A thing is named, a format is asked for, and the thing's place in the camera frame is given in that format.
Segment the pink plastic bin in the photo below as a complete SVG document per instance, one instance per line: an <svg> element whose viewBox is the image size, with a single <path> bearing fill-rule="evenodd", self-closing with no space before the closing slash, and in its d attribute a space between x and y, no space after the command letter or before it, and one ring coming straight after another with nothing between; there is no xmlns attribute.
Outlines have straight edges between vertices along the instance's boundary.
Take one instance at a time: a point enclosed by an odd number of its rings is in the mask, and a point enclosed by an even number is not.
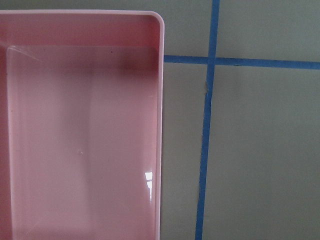
<svg viewBox="0 0 320 240"><path fill-rule="evenodd" d="M0 237L160 237L164 33L136 10L0 12Z"/></svg>

